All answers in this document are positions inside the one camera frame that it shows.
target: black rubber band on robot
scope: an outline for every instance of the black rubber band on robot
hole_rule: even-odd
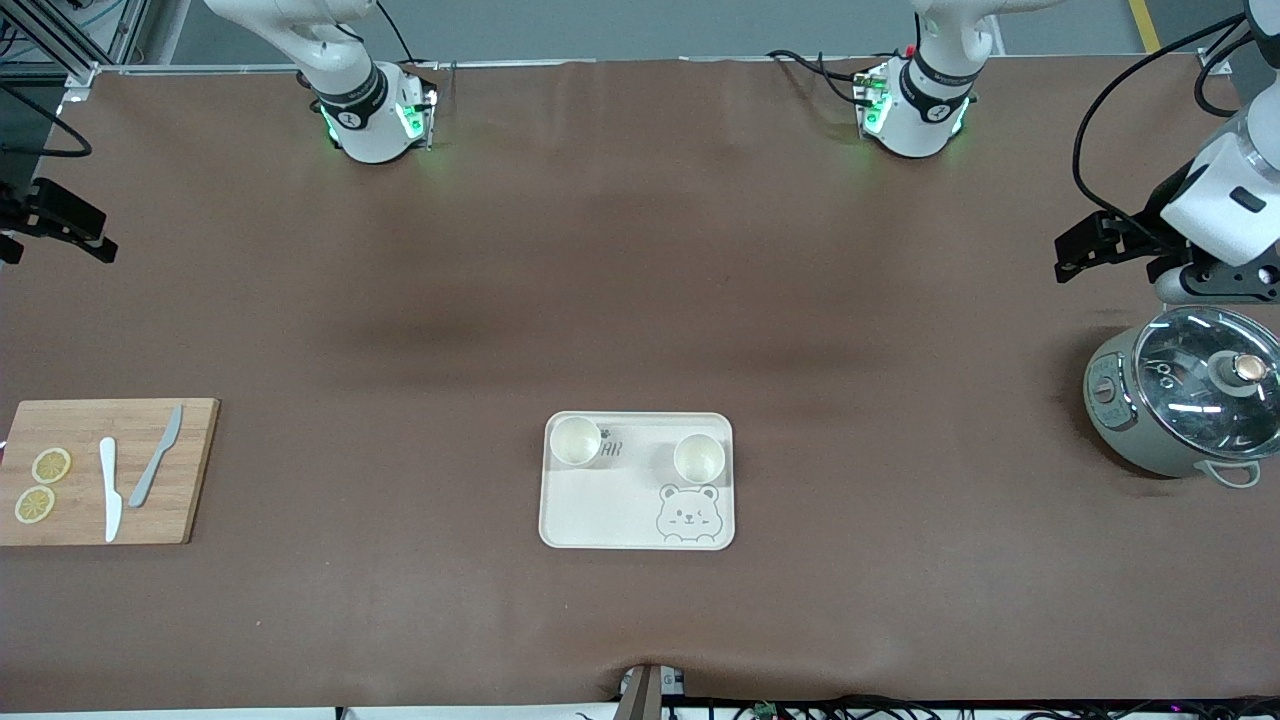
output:
[[[899,85],[902,87],[902,97],[909,105],[920,113],[920,119],[923,122],[929,124],[947,122],[947,118],[959,110],[960,106],[964,105],[964,101],[969,97],[968,92],[957,95],[950,100],[942,100],[941,97],[925,95],[924,91],[911,81],[911,73],[908,72],[910,67],[910,63],[902,65]]]
[[[964,87],[966,85],[973,85],[973,81],[978,79],[978,74],[982,73],[982,70],[978,70],[977,73],[973,73],[972,76],[963,76],[963,77],[961,76],[948,76],[948,74],[946,74],[943,72],[933,69],[932,65],[929,65],[928,63],[925,63],[924,61],[924,56],[920,55],[919,50],[916,50],[915,55],[911,55],[911,60],[910,61],[915,63],[915,67],[920,68],[920,73],[924,77],[932,79],[933,82],[936,82],[938,85],[945,85],[947,87]]]
[[[365,129],[369,118],[387,101],[387,76],[375,65],[365,82],[351,92],[316,92],[325,113],[347,129]]]

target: bear drawing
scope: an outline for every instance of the bear drawing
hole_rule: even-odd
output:
[[[713,487],[680,489],[662,486],[662,512],[658,532],[664,539],[698,541],[716,538],[724,529],[724,520],[716,509],[719,493]]]

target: small round bowl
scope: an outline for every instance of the small round bowl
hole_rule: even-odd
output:
[[[586,418],[564,418],[552,428],[552,455],[566,465],[586,465],[600,452],[600,427]]]
[[[703,486],[724,471],[724,446],[710,436],[689,436],[676,446],[673,460],[681,478]]]

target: pot control panel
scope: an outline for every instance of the pot control panel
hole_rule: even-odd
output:
[[[1093,416],[1110,430],[1124,432],[1138,423],[1138,409],[1124,382],[1124,355],[1108,352],[1089,365],[1084,397]]]

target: tabletop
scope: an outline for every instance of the tabletop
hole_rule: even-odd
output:
[[[1153,479],[1079,397],[1160,310],[1140,263],[1052,273],[1130,61],[993,60],[916,161],[772,63],[440,74],[435,149],[384,167],[289,76],[100,77],[65,111],[93,155],[42,174],[119,259],[4,269],[0,416],[223,405],[189,544],[0,550],[0,707],[570,702],[643,661],[691,694],[1275,693],[1280,465]],[[1194,74],[1116,92],[1096,190],[1192,156]],[[544,546],[566,409],[726,415],[733,543]]]

